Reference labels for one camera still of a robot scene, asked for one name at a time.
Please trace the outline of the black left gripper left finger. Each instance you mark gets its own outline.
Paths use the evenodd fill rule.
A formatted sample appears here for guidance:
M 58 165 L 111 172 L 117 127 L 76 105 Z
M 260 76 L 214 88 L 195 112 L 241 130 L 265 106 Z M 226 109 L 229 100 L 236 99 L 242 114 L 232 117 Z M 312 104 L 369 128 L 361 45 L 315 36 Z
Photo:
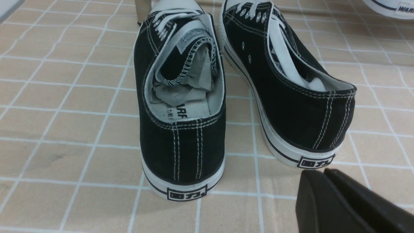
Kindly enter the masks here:
M 375 233 L 325 174 L 302 171 L 296 199 L 300 233 Z

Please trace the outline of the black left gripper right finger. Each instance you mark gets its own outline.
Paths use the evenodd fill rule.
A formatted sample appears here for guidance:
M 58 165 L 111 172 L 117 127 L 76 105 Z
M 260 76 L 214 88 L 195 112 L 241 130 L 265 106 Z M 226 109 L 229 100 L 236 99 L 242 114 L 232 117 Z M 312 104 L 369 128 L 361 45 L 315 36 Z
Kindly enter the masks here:
M 377 233 L 412 233 L 413 214 L 398 207 L 338 169 L 325 169 L 325 175 L 348 204 Z

